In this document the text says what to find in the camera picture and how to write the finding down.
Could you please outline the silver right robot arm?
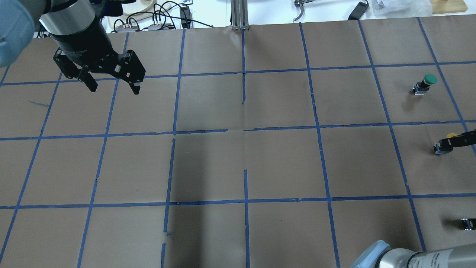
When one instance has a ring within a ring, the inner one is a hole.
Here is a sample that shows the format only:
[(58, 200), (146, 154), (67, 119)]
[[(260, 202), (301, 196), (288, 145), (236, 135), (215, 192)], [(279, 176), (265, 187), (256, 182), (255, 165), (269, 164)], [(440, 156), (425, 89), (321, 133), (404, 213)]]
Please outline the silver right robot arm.
[[(451, 153), (456, 147), (475, 144), (475, 130), (462, 134), (448, 134), (434, 145), (437, 155)], [(474, 268), (475, 243), (439, 251), (415, 252), (406, 248), (391, 248), (383, 240), (374, 242), (351, 265), (352, 268)]]

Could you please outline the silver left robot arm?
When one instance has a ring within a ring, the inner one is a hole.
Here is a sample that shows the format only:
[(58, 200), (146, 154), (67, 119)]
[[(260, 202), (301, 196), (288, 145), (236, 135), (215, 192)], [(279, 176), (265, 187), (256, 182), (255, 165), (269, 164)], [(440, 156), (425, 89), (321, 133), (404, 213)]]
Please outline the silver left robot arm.
[(125, 81), (139, 94), (146, 70), (133, 50), (117, 53), (102, 25), (103, 17), (123, 14), (129, 0), (2, 0), (1, 67), (14, 63), (42, 26), (58, 45), (53, 61), (68, 79), (97, 90), (93, 74)]

